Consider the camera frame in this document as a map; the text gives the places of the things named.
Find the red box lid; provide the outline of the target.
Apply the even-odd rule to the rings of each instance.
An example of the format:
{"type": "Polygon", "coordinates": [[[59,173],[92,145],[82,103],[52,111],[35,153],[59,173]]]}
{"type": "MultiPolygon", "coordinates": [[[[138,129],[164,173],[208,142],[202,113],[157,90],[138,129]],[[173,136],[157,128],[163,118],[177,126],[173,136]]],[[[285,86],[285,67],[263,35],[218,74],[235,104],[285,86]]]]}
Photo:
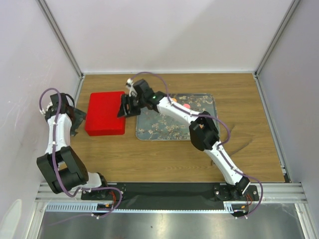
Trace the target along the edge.
{"type": "Polygon", "coordinates": [[[84,129],[89,136],[123,135],[126,120],[117,117],[123,91],[90,95],[84,129]]]}

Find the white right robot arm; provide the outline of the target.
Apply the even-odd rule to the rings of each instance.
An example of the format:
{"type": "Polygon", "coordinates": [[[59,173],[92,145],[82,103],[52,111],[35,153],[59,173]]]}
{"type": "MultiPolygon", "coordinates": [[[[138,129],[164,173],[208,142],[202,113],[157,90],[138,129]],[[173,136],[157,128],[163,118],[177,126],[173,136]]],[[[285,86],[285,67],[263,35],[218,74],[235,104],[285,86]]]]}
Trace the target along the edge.
{"type": "Polygon", "coordinates": [[[247,195],[251,182],[222,146],[223,143],[215,125],[218,119],[211,116],[209,112],[200,113],[188,109],[161,91],[154,92],[144,79],[136,82],[128,79],[126,88],[129,92],[121,95],[117,117],[138,116],[141,114],[141,109],[148,108],[185,125],[189,129],[192,145],[206,153],[221,171],[225,182],[230,187],[230,196],[235,200],[241,200],[247,195]]]}

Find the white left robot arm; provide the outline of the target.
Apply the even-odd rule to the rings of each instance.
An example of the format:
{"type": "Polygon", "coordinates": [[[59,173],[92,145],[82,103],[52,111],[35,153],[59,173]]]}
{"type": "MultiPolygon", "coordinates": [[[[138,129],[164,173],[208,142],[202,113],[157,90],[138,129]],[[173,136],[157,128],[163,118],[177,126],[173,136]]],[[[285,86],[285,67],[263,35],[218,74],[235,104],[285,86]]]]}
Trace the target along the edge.
{"type": "Polygon", "coordinates": [[[46,109],[39,99],[39,110],[49,126],[47,149],[36,160],[46,183],[53,193],[65,193],[74,197],[70,191],[91,192],[98,199],[109,196],[110,188],[100,173],[90,173],[71,147],[71,137],[86,118],[86,113],[75,108],[74,99],[65,93],[56,92],[50,96],[46,109]]]}

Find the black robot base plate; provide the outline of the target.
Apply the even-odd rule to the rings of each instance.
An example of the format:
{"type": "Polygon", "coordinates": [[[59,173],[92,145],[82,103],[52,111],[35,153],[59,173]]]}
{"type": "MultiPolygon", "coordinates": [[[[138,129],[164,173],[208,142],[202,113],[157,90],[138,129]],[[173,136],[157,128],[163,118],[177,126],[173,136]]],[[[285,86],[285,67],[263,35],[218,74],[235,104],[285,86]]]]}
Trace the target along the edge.
{"type": "Polygon", "coordinates": [[[231,193],[225,183],[119,182],[109,184],[123,192],[119,209],[126,210],[221,210],[224,202],[244,204],[259,201],[257,187],[244,196],[231,193]]]}

